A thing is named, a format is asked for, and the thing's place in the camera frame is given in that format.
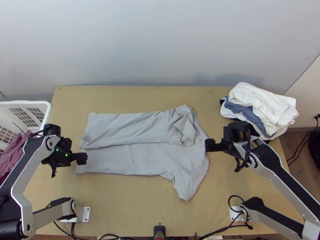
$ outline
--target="wooden table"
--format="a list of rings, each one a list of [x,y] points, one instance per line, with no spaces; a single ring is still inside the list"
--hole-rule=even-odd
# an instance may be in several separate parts
[[[80,151],[78,143],[84,132],[87,116],[96,113],[138,113],[165,111],[187,104],[197,113],[202,128],[218,142],[223,126],[231,120],[220,115],[219,99],[227,96],[230,87],[160,87],[160,86],[61,86],[52,99],[50,123],[61,126],[62,136],[71,138],[72,150]],[[279,139],[270,146],[287,167]],[[233,157],[215,152],[208,154],[210,167],[194,197],[178,198],[172,182],[160,176],[122,176],[87,173],[76,175],[75,163],[58,168],[51,178],[49,166],[40,165],[25,195],[33,210],[45,207],[51,200],[73,197],[81,205],[90,206],[88,223],[78,223],[76,234],[101,236],[152,236],[153,226],[166,226],[168,236],[204,235],[230,224],[227,199],[237,194],[245,200],[258,196],[281,213],[302,221],[302,217],[268,179],[245,168],[235,173]],[[70,224],[59,223],[70,232]],[[274,230],[261,223],[251,223],[253,230],[233,228],[223,235],[270,234]],[[63,234],[54,224],[38,234]]]

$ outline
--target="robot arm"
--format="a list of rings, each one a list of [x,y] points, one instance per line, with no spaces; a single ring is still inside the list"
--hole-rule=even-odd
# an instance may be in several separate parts
[[[266,207],[258,197],[250,198],[237,208],[249,220],[263,222],[291,240],[320,239],[319,202],[283,167],[280,157],[270,146],[260,138],[250,135],[247,122],[230,123],[224,127],[221,143],[216,144],[213,139],[207,139],[205,146],[207,152],[223,151],[234,156],[238,163],[235,172],[243,167],[250,167],[259,175],[270,179],[302,214],[305,222],[302,224]]]
[[[60,198],[50,206],[32,211],[32,204],[23,195],[38,165],[49,164],[52,177],[56,168],[86,164],[86,153],[72,153],[71,140],[60,137],[60,127],[46,124],[41,137],[28,139],[23,147],[24,155],[0,186],[0,238],[30,239],[36,230],[54,220],[87,222],[90,208],[80,207],[72,198]]]

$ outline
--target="white laundry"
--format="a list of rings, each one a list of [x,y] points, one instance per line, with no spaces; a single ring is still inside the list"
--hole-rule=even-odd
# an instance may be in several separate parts
[[[209,167],[206,133],[192,108],[137,114],[90,113],[79,146],[88,154],[76,173],[161,175],[190,200]]]
[[[250,123],[253,128],[260,134],[260,138],[262,140],[272,140],[277,138],[278,136],[284,134],[288,128],[288,126],[285,126],[284,128],[281,128],[280,130],[278,130],[272,137],[267,138],[266,136],[264,136],[264,134],[260,131],[260,129],[254,124],[252,123],[250,120],[248,120],[245,116],[243,116],[242,113],[234,113],[232,112],[230,109],[227,109],[224,107],[224,102],[221,105],[221,109],[220,109],[220,114],[225,117],[225,118],[237,118],[240,119],[241,121],[247,121],[248,123]]]
[[[296,99],[277,95],[245,82],[239,82],[229,93],[229,101],[242,106],[252,106],[268,135],[287,128],[299,116]]]

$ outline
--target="wooden floor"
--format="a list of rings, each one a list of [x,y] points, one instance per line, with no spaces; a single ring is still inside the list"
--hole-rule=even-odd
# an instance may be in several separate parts
[[[292,157],[298,144],[305,135],[305,132],[286,132],[280,137],[286,159]],[[289,166],[289,170],[296,180],[298,180],[298,182],[300,182],[300,184],[304,186],[316,200],[320,201],[320,170],[309,153],[308,144],[302,149],[300,157]]]
[[[289,159],[294,154],[300,141],[306,135],[306,132],[286,132],[284,135],[280,136],[280,141],[284,151],[286,159]],[[312,157],[310,156],[307,144],[301,151],[300,157],[290,165],[289,167],[291,174],[308,190],[318,201],[320,201],[320,170],[314,163]],[[267,234],[264,236],[257,235],[247,235],[242,238],[246,240],[256,239],[261,237],[268,240],[283,240],[286,239],[279,234]],[[71,240],[72,238],[67,236],[45,236],[36,235],[32,240]]]

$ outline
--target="white laundry basket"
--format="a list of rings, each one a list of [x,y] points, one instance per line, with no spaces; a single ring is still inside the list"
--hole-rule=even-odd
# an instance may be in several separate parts
[[[37,132],[48,122],[51,109],[46,101],[0,102],[0,157],[12,139],[22,133],[13,122],[24,132]]]

